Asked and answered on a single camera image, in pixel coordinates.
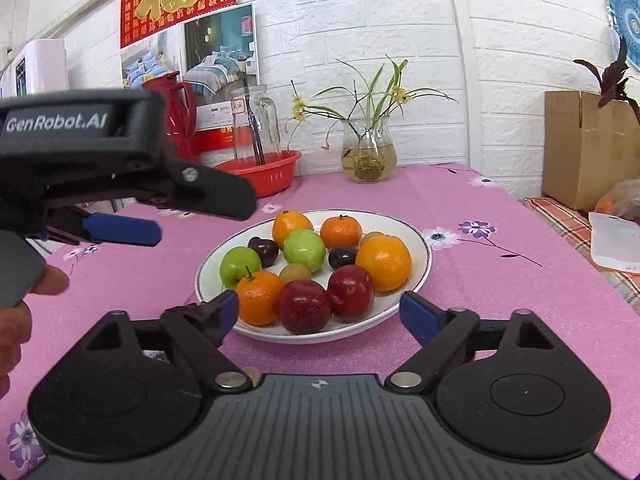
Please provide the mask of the person's left hand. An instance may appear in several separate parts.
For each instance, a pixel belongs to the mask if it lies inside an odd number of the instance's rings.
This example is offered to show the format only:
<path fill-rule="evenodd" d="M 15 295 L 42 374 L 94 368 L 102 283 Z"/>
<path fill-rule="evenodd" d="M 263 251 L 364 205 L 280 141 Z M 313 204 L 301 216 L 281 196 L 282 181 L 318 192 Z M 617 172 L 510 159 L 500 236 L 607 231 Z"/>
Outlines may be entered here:
<path fill-rule="evenodd" d="M 31 294 L 56 296 L 65 292 L 70 278 L 61 269 L 47 266 L 40 280 L 32 286 Z M 0 315 L 0 396 L 11 387 L 10 374 L 22 358 L 22 345 L 32 336 L 32 312 L 24 300 L 14 307 L 3 309 Z"/>

